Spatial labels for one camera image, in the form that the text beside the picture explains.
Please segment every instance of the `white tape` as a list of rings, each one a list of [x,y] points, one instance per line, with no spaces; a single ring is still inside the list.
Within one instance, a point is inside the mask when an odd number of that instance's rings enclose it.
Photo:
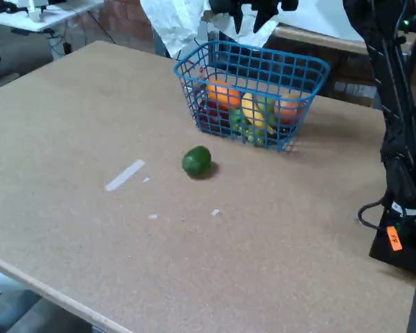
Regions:
[[[404,211],[402,210],[402,207],[399,206],[396,202],[393,201],[393,204],[391,205],[391,208],[394,209],[396,212],[400,213],[401,216],[403,216]],[[416,216],[416,210],[410,210],[408,208],[405,209],[407,216]]]
[[[114,191],[120,185],[122,185],[129,177],[134,175],[138,170],[145,165],[145,162],[142,160],[137,160],[136,162],[132,163],[128,168],[125,169],[120,175],[113,179],[108,185],[105,186],[107,191]]]

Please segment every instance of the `tape strip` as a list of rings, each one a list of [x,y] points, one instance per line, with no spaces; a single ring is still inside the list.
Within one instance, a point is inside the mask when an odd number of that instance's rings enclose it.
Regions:
[[[136,162],[132,163],[128,168],[125,169],[124,172],[122,172],[120,175],[114,178],[112,182],[105,186],[106,190],[114,191],[117,189],[126,180],[128,180],[129,177],[138,172],[138,170],[140,170],[143,165],[145,165],[145,162],[142,160],[137,160]]]

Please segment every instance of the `black mount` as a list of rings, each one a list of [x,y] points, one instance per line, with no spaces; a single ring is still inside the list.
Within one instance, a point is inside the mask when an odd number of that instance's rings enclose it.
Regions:
[[[407,17],[416,22],[409,5],[408,0],[344,0],[350,24],[366,43],[385,118],[381,160],[387,189],[370,256],[416,273],[416,106],[401,50],[406,38],[398,36],[410,25]],[[388,226],[397,229],[402,250],[393,251]]]
[[[257,11],[253,32],[256,33],[271,17],[279,14],[277,6],[281,3],[281,9],[292,11],[297,9],[299,0],[209,0],[211,11],[214,14],[227,13],[234,18],[236,33],[242,26],[242,5],[251,3],[251,9]]]

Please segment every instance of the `orange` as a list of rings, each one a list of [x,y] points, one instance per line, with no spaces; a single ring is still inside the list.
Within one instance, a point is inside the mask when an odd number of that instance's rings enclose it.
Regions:
[[[278,114],[280,116],[280,122],[286,125],[298,123],[302,113],[304,113],[305,102],[296,101],[296,99],[299,99],[299,96],[292,94],[287,94],[282,97],[285,99],[293,99],[293,101],[276,101],[275,114]]]
[[[208,99],[226,105],[231,109],[239,108],[241,106],[241,93],[233,88],[225,88],[218,85],[227,85],[231,87],[231,85],[226,82],[210,79],[207,83]]]

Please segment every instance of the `table leg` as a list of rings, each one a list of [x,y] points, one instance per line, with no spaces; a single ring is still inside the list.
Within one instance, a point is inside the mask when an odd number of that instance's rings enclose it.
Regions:
[[[49,45],[51,46],[51,54],[53,55],[53,60],[60,59],[62,56],[64,56],[63,36],[50,38]]]

